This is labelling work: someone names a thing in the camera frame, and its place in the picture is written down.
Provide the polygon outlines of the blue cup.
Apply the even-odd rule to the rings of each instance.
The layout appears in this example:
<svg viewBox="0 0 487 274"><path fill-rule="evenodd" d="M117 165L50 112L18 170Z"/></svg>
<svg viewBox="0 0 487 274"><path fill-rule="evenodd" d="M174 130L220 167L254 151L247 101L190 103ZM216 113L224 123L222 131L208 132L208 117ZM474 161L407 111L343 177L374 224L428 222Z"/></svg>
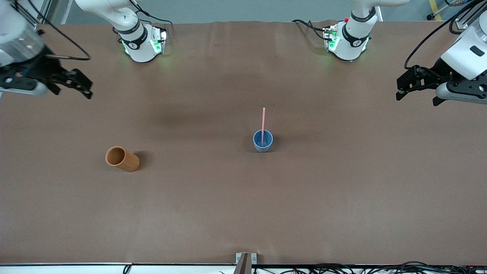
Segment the blue cup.
<svg viewBox="0 0 487 274"><path fill-rule="evenodd" d="M273 144L273 134L268 130L258 130L253 135L254 148L259 152L266 152Z"/></svg>

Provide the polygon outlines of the orange cylindrical cup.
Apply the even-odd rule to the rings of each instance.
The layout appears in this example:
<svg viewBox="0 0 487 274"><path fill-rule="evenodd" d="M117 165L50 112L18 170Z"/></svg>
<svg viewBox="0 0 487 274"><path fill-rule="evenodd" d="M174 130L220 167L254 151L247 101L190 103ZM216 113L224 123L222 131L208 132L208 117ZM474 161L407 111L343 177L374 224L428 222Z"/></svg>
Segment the orange cylindrical cup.
<svg viewBox="0 0 487 274"><path fill-rule="evenodd" d="M131 151L120 146L111 147L105 154L105 161L112 167L125 172L135 172L140 166L140 159Z"/></svg>

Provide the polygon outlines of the brown table mat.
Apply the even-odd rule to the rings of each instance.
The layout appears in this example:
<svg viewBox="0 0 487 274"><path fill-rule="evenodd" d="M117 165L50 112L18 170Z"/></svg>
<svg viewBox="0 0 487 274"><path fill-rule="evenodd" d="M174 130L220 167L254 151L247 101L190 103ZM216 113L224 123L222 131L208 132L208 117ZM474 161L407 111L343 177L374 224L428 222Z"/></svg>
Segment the brown table mat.
<svg viewBox="0 0 487 274"><path fill-rule="evenodd" d="M62 26L94 95L0 99L0 262L487 264L487 106L395 98L436 26L376 24L346 62L295 23L179 24L147 64Z"/></svg>

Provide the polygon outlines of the aluminium frame profile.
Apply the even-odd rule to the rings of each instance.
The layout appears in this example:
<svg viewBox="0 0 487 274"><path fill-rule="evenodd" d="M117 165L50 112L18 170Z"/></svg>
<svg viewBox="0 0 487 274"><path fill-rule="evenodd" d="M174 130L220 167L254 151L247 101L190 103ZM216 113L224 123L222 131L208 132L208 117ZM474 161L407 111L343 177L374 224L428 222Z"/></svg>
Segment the aluminium frame profile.
<svg viewBox="0 0 487 274"><path fill-rule="evenodd" d="M14 0L13 7L32 25L44 23L52 0Z"/></svg>
<svg viewBox="0 0 487 274"><path fill-rule="evenodd" d="M476 5L472 5L455 19L454 26L458 30L464 30L485 11L487 11L487 0L479 0Z"/></svg>

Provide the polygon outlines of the white table edge rail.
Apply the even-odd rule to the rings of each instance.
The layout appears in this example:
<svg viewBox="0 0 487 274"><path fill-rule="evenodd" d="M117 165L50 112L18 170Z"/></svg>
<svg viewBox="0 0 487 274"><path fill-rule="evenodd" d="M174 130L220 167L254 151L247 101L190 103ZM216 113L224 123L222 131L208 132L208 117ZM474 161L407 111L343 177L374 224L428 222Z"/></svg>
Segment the white table edge rail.
<svg viewBox="0 0 487 274"><path fill-rule="evenodd" d="M0 274L233 274L235 264L197 263L5 263ZM487 274L487 265L255 264L252 274Z"/></svg>

